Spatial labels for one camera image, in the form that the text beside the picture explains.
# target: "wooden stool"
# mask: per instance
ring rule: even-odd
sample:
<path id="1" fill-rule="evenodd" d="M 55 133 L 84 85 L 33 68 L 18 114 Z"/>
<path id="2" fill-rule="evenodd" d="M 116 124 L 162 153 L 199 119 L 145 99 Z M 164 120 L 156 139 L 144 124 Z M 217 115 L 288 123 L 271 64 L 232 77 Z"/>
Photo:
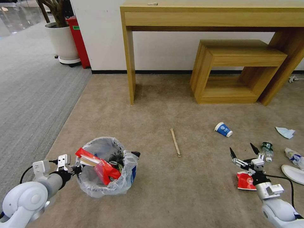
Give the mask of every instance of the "wooden stool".
<path id="1" fill-rule="evenodd" d="M 190 80 L 197 103 L 254 103 L 286 54 L 260 40 L 200 40 Z M 245 66 L 239 77 L 209 77 L 213 66 Z"/>

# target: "red chip bag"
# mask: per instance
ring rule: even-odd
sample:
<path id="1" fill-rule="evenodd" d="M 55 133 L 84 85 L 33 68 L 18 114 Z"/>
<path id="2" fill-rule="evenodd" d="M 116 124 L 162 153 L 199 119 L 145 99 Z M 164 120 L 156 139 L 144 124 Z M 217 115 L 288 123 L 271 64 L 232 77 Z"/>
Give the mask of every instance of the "red chip bag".
<path id="1" fill-rule="evenodd" d="M 77 150 L 75 155 L 79 158 L 81 158 L 81 155 L 85 155 L 85 156 L 88 156 L 88 157 L 93 158 L 93 159 L 100 159 L 99 157 L 96 157 L 93 154 L 91 154 L 90 152 L 82 149 L 81 147 L 79 148 L 79 150 Z"/>
<path id="2" fill-rule="evenodd" d="M 111 182 L 109 176 L 118 179 L 121 175 L 117 169 L 113 168 L 103 159 L 100 159 L 100 163 L 94 167 L 94 170 L 105 185 L 108 185 Z"/>
<path id="3" fill-rule="evenodd" d="M 252 184 L 253 179 L 251 176 L 249 176 L 246 172 L 241 171 L 237 173 L 238 177 L 238 184 L 237 188 L 238 189 L 243 189 L 243 190 L 252 190 L 256 191 L 256 187 Z"/>

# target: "power cord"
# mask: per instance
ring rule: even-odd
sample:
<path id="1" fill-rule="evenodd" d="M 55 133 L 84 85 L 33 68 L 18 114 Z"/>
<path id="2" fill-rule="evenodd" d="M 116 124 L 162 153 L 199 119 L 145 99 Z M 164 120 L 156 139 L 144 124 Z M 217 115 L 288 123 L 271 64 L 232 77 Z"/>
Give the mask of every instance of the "power cord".
<path id="1" fill-rule="evenodd" d="M 291 185 L 291 205 L 295 209 L 295 204 L 294 204 L 294 185 L 292 184 L 292 181 L 289 178 L 287 178 L 287 177 L 273 176 L 273 175 L 268 175 L 268 174 L 265 174 L 265 176 L 274 177 L 274 178 L 281 178 L 281 179 L 288 180 L 290 182 L 290 185 Z"/>
<path id="2" fill-rule="evenodd" d="M 54 163 L 55 165 L 58 165 L 58 159 L 57 159 L 57 160 L 52 160 L 52 161 L 49 161 L 49 162 Z M 22 174 L 22 176 L 21 176 L 21 178 L 20 178 L 19 184 L 22 184 L 22 180 L 23 180 L 23 178 L 24 178 L 24 175 L 25 175 L 31 168 L 33 168 L 33 166 L 28 167 L 28 168 L 24 171 L 24 173 Z"/>

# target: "wooden table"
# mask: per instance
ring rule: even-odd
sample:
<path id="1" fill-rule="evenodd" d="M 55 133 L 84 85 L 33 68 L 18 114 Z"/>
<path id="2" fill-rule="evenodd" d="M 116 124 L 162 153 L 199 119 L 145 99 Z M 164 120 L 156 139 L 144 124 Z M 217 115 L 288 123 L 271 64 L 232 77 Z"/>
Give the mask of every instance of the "wooden table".
<path id="1" fill-rule="evenodd" d="M 136 85 L 133 31 L 275 32 L 269 46 L 287 58 L 259 97 L 264 105 L 304 57 L 301 0 L 126 0 L 120 12 L 131 104 Z"/>

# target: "blue paper cup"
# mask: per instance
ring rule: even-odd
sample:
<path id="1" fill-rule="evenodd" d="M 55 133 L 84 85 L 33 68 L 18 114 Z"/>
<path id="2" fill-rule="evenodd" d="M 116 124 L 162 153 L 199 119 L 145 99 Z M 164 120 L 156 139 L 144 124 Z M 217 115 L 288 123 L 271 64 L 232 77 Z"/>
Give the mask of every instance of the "blue paper cup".
<path id="1" fill-rule="evenodd" d="M 218 123 L 214 130 L 226 137 L 231 136 L 233 133 L 223 122 Z"/>

